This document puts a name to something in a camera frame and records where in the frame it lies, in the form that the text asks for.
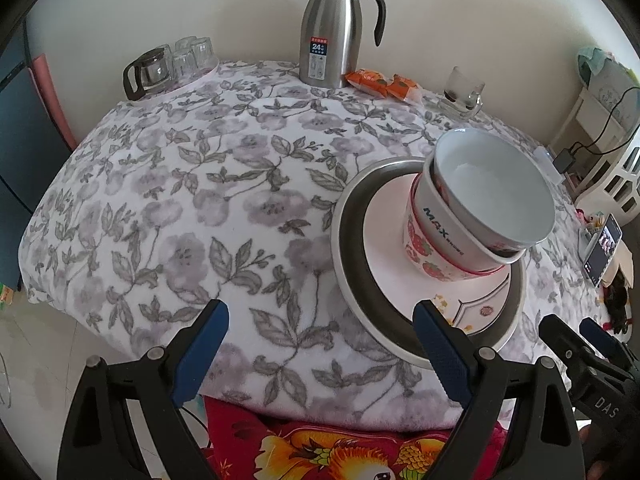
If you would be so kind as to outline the white plate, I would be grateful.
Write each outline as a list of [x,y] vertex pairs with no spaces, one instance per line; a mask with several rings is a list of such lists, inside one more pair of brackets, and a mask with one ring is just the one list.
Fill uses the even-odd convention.
[[414,306],[431,300],[449,324],[468,335],[487,330],[506,305],[511,269],[488,278],[441,282],[421,274],[407,258],[401,240],[409,188],[406,174],[385,183],[372,197],[363,220],[362,242],[375,283],[392,307],[410,320]]

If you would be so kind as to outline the strawberry pattern bowl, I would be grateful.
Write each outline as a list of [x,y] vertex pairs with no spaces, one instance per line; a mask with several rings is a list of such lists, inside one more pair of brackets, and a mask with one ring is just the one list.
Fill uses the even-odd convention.
[[412,262],[416,270],[421,274],[434,278],[441,282],[469,281],[474,278],[488,278],[497,274],[505,266],[499,266],[492,272],[476,274],[465,271],[455,264],[449,262],[427,239],[419,226],[418,219],[414,214],[411,203],[411,191],[414,182],[413,178],[409,188],[408,202],[405,218],[402,220],[401,240],[407,258]]

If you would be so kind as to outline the small white bowl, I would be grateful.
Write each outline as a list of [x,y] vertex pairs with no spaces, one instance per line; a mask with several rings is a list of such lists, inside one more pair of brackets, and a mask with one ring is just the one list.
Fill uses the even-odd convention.
[[476,274],[516,263],[524,250],[505,256],[483,245],[456,217],[437,191],[432,178],[433,156],[427,156],[412,185],[411,203],[427,239],[451,263]]

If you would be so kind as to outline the large white bowl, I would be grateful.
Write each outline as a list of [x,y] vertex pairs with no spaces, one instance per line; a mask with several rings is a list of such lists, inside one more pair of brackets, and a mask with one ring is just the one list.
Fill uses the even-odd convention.
[[435,185],[461,223],[493,252],[518,252],[545,240],[554,200],[532,160],[482,129],[444,133],[432,159]]

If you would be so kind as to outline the smartphone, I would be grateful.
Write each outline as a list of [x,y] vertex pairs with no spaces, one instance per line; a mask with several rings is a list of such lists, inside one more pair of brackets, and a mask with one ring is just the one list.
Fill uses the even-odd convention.
[[620,225],[615,217],[609,214],[602,226],[590,238],[585,255],[582,256],[582,270],[594,287],[600,285],[622,237],[623,231]]

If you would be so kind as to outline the red floral blanket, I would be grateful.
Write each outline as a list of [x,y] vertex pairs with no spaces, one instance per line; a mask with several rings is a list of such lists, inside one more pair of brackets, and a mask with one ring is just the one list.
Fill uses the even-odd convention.
[[255,414],[206,396],[210,447],[203,454],[221,479],[421,479],[450,437],[356,432]]

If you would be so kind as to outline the white furniture rack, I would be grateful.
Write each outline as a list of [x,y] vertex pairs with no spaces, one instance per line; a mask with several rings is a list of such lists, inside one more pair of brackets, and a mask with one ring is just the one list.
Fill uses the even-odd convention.
[[[580,125],[585,133],[597,136],[596,128],[602,128],[607,119],[608,110],[588,89],[582,88],[548,150],[555,156],[563,148],[570,148],[570,126]],[[625,140],[620,137],[623,133],[622,126],[611,118],[600,137],[604,142],[603,154],[598,141],[587,141],[592,143],[589,148],[596,152],[593,155],[596,160],[583,176],[576,162],[565,173],[565,186],[577,209],[585,214],[614,214],[626,226],[639,215],[639,129]]]

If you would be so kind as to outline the floral tablecloth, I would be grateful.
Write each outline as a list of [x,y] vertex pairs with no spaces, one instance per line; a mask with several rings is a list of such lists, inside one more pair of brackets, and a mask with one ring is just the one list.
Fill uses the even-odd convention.
[[450,129],[437,102],[312,88],[285,62],[227,62],[121,102],[29,221],[26,295],[133,358],[218,298],[231,325],[204,396],[322,424],[449,427],[460,411],[436,375],[349,311],[330,248],[333,211],[360,170],[425,155]]

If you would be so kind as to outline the black power adapter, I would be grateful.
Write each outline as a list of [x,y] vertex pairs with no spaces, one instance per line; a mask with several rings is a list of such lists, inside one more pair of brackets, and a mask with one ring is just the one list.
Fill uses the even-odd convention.
[[563,148],[553,159],[553,166],[559,174],[565,174],[575,163],[575,155],[568,148]]

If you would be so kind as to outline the white power strip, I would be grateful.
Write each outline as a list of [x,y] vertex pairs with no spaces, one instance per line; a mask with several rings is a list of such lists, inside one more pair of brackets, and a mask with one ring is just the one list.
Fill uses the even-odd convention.
[[556,170],[553,159],[544,146],[537,146],[533,154],[534,161],[544,177],[554,185],[560,185],[565,178]]

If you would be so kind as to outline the orange snack packet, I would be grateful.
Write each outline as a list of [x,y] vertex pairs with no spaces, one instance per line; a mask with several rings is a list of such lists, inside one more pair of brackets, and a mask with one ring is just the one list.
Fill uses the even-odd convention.
[[375,70],[356,70],[346,74],[345,80],[350,86],[369,96],[385,99],[388,95],[387,78]]
[[414,80],[395,74],[392,81],[387,85],[387,93],[394,99],[408,103],[420,105],[423,98],[423,89]]

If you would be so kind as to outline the drinking glass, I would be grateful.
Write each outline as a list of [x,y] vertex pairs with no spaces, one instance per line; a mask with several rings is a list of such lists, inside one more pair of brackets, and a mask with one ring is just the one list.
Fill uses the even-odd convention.
[[197,36],[186,36],[186,37],[180,38],[178,41],[175,42],[175,51],[176,52],[190,51],[192,48],[192,44],[194,44],[195,40],[197,39],[198,39]]
[[175,50],[172,54],[172,66],[176,81],[186,81],[198,71],[194,54],[189,49]]
[[209,37],[195,38],[191,42],[191,51],[199,70],[213,70],[217,66],[218,58]]

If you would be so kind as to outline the pink rolled mat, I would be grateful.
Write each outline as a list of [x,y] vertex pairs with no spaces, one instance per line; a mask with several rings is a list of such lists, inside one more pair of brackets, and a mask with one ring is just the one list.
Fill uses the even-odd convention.
[[32,72],[44,105],[53,120],[55,127],[62,134],[66,144],[73,151],[78,147],[78,141],[72,133],[72,129],[66,120],[60,100],[56,94],[49,64],[44,54],[38,55],[32,60]]

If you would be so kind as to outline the stainless steel thermos jug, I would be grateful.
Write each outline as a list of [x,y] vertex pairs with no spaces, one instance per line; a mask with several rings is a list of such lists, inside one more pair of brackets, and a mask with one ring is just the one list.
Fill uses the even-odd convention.
[[[373,40],[378,46],[386,25],[386,2],[374,0],[378,15]],[[356,70],[362,36],[359,0],[308,0],[300,28],[299,79],[313,87],[337,89]]]

